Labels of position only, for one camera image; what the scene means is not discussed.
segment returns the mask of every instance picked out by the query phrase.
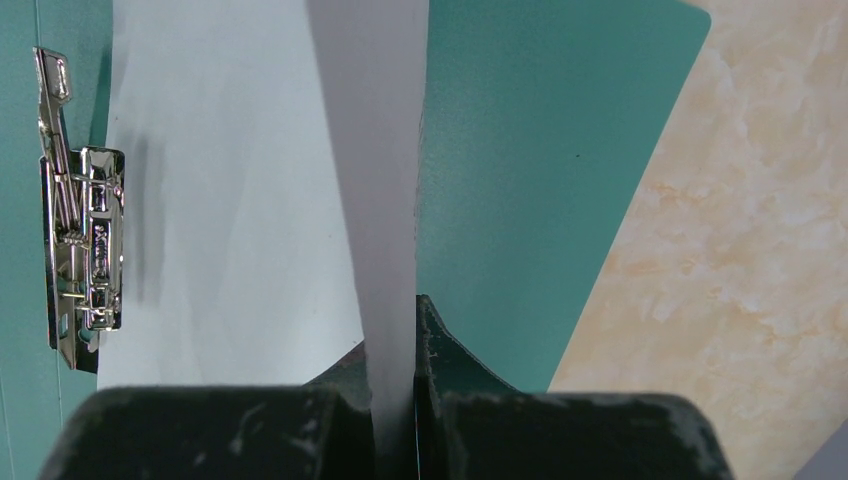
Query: metal clip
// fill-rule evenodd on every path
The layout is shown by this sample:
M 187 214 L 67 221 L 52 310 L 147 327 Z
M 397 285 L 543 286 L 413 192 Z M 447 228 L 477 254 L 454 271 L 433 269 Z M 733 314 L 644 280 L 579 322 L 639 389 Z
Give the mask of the metal clip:
M 67 59 L 34 48 L 44 156 L 41 182 L 50 347 L 75 370 L 97 372 L 100 332 L 121 327 L 124 154 L 68 146 Z

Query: worn black plastic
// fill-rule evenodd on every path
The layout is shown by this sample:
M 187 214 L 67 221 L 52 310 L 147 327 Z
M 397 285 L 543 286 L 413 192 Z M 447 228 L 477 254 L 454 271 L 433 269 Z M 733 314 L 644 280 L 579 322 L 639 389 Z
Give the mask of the worn black plastic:
M 428 297 L 417 309 L 418 454 L 401 463 L 419 464 L 420 478 L 732 478 L 688 401 L 518 392 L 447 331 Z M 304 387 L 100 392 L 41 478 L 374 478 L 364 362 L 360 344 Z

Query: green folder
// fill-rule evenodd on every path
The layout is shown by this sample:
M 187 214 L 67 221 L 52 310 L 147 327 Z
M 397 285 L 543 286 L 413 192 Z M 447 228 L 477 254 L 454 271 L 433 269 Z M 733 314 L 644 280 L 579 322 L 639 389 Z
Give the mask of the green folder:
M 0 3 L 0 22 L 0 478 L 31 479 L 63 419 L 96 387 L 94 375 L 68 370 L 47 345 L 32 47 L 39 44 L 68 57 L 74 99 L 65 120 L 71 147 L 102 145 L 112 2 L 6 1 Z
M 709 25 L 673 0 L 430 1 L 418 291 L 517 388 L 547 390 Z

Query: white paper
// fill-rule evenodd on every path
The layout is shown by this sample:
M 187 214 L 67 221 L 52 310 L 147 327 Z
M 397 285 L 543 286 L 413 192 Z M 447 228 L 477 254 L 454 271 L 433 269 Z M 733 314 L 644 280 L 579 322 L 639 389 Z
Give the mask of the white paper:
M 115 0 L 126 293 L 98 386 L 302 383 L 364 331 L 387 454 L 412 408 L 428 1 L 307 3 Z
M 415 202 L 428 0 L 311 0 L 384 478 L 412 424 Z
M 362 340 L 302 1 L 115 0 L 123 327 L 98 387 L 299 384 Z

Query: beige marble countertop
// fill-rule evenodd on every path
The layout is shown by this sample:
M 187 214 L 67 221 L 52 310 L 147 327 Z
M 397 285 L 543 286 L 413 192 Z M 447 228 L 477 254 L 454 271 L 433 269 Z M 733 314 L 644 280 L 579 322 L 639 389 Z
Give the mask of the beige marble countertop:
M 663 391 L 740 479 L 848 418 L 848 2 L 697 0 L 712 28 L 551 383 Z

